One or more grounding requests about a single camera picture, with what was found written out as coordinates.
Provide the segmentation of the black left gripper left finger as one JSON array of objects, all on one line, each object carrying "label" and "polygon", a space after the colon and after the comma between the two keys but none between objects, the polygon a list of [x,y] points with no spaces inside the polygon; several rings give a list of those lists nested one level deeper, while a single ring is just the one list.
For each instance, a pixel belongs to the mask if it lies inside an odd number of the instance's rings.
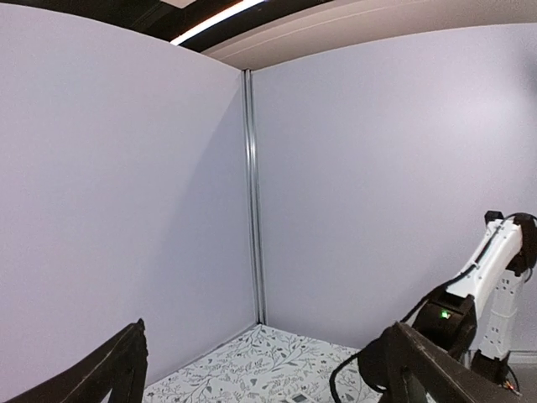
[{"label": "black left gripper left finger", "polygon": [[140,402],[147,368],[145,324],[138,319],[69,369],[9,401]]}]

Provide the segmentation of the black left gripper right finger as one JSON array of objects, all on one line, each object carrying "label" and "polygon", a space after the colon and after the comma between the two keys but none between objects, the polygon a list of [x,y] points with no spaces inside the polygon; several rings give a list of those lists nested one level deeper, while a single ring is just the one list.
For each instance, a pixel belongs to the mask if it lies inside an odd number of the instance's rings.
[{"label": "black left gripper right finger", "polygon": [[502,402],[503,388],[466,369],[406,324],[386,329],[388,391],[382,402]]}]

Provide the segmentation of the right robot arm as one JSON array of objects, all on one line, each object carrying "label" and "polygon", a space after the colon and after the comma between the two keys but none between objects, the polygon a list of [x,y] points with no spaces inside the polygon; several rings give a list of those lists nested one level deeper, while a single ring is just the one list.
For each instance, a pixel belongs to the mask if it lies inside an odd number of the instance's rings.
[{"label": "right robot arm", "polygon": [[524,284],[536,266],[536,218],[489,211],[472,257],[394,325],[339,364],[329,388],[335,402],[340,372],[357,363],[382,402],[515,402],[508,360]]}]

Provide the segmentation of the floral patterned table mat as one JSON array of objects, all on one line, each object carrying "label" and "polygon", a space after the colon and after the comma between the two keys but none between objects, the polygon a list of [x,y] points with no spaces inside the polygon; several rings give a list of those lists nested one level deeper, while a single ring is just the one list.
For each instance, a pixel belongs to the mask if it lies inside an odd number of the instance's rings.
[{"label": "floral patterned table mat", "polygon": [[148,386],[145,402],[330,402],[354,348],[257,325]]}]

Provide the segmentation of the right aluminium corner post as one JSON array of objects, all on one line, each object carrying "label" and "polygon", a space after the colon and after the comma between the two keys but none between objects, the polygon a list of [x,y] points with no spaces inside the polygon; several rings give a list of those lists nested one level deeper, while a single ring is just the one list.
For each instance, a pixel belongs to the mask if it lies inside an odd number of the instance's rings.
[{"label": "right aluminium corner post", "polygon": [[258,153],[253,105],[253,73],[242,71],[242,104],[244,116],[246,172],[248,189],[248,216],[250,251],[253,272],[254,309],[257,324],[267,324],[267,302],[263,272],[263,250],[259,207]]}]

